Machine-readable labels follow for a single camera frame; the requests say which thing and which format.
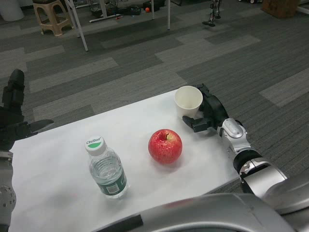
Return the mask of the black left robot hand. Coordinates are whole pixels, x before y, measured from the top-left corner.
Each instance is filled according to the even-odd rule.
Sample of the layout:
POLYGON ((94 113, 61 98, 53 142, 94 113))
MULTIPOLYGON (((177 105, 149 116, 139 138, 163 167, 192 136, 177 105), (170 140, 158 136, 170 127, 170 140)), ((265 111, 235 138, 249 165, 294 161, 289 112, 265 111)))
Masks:
POLYGON ((25 76, 20 69, 15 69, 4 87, 3 106, 0 108, 0 150, 10 151, 15 141, 38 134, 38 131, 51 126, 54 121, 43 119, 28 123, 22 114, 24 102, 25 76))

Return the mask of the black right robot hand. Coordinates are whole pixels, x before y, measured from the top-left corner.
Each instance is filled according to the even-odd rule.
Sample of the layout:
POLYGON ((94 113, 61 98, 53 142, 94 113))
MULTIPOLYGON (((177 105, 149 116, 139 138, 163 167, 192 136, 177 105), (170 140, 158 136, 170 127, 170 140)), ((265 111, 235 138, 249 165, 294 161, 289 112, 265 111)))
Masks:
POLYGON ((206 131, 208 128, 214 128, 222 126, 224 120, 229 118, 224 106, 220 100, 212 95, 209 89, 202 83, 195 85, 203 96, 202 104, 199 107, 199 111, 203 113, 202 118, 193 119, 188 116, 183 116, 183 122, 193 129, 194 132, 206 131))

